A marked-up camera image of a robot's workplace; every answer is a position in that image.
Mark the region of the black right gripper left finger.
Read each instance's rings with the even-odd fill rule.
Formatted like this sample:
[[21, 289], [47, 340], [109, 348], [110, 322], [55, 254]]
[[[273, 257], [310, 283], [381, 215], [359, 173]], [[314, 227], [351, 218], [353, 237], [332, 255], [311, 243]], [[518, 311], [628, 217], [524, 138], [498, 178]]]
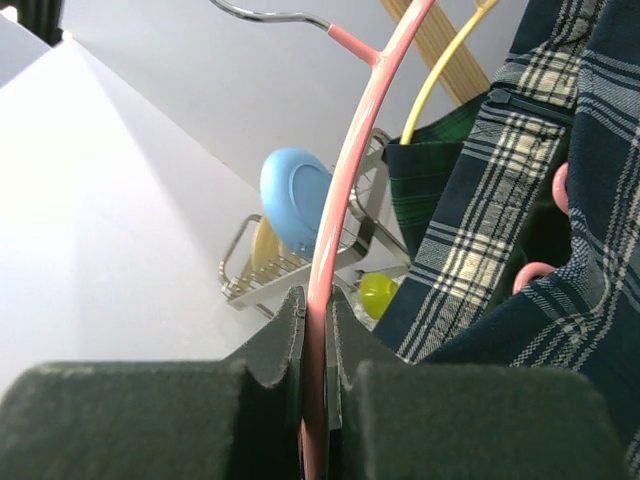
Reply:
[[305, 299], [233, 354], [36, 365], [1, 402], [5, 479], [297, 479]]

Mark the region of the navy cream plaid skirt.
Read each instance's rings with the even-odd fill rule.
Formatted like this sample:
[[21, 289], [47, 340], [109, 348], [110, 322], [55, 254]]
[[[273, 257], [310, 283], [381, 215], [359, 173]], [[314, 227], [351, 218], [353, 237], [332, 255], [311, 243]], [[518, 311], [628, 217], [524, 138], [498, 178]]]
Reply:
[[405, 361], [577, 371], [639, 463], [639, 5], [532, 1], [375, 327]]

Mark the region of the pink wavy hanger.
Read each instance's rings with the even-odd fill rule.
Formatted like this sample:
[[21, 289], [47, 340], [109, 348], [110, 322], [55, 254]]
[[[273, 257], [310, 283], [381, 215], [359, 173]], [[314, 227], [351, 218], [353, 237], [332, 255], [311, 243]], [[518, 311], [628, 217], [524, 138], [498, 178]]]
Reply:
[[407, 7], [385, 48], [378, 51], [343, 28], [303, 12], [262, 13], [227, 1], [216, 7], [245, 21], [258, 23], [307, 23], [325, 31], [329, 37], [371, 67], [371, 76], [347, 131], [338, 156], [319, 226], [311, 263], [306, 301], [305, 337], [302, 361], [302, 418], [299, 451], [304, 477], [321, 479], [326, 474], [329, 445], [325, 406], [325, 315], [332, 291], [340, 234], [360, 158], [389, 86], [420, 28], [433, 1], [413, 1]]

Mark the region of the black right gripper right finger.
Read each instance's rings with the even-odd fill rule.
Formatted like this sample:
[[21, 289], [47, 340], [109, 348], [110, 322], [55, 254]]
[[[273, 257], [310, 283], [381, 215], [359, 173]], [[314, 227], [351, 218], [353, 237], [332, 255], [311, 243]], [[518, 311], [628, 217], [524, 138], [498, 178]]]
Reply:
[[335, 289], [326, 314], [329, 479], [625, 479], [603, 399], [552, 369], [410, 366]]

